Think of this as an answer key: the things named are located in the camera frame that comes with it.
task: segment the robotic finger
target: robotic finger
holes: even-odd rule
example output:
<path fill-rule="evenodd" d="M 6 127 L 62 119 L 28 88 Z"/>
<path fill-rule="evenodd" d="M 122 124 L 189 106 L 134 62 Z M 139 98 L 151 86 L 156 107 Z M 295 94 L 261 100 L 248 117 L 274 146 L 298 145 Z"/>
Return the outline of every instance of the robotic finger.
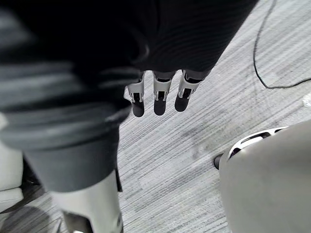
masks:
<path fill-rule="evenodd" d="M 127 86 L 128 94 L 132 100 L 133 114 L 136 117 L 142 117 L 145 112 L 144 107 L 144 88 L 145 88 L 145 72 L 141 72 L 138 83 L 132 83 Z"/>
<path fill-rule="evenodd" d="M 210 73 L 210 70 L 196 72 L 193 70 L 183 70 L 180 78 L 178 94 L 175 100 L 175 109 L 183 112 L 188 106 L 190 96 L 196 91 L 200 83 Z"/>

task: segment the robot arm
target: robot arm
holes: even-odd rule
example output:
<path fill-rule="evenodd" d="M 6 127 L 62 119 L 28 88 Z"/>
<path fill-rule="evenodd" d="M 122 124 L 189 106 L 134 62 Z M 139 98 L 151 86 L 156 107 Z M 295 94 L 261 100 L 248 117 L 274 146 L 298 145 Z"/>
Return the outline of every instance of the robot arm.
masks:
<path fill-rule="evenodd" d="M 0 111 L 9 122 L 0 138 L 24 151 L 70 233 L 122 231 L 117 148 L 119 125 L 130 111 L 124 88 L 141 78 L 136 64 L 146 60 L 157 6 L 164 2 L 65 6 L 21 0 L 0 7 Z M 217 50 L 211 64 L 255 3 L 237 1 L 235 26 L 211 48 Z"/>

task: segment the white chair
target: white chair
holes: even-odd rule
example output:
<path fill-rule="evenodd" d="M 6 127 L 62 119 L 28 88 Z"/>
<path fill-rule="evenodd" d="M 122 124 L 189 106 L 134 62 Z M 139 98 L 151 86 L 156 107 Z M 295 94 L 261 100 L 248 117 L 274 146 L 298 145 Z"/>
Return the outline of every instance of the white chair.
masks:
<path fill-rule="evenodd" d="M 5 120 L 0 116 L 0 129 Z M 22 152 L 11 149 L 0 141 L 0 213 L 23 199 L 19 188 L 22 183 Z"/>

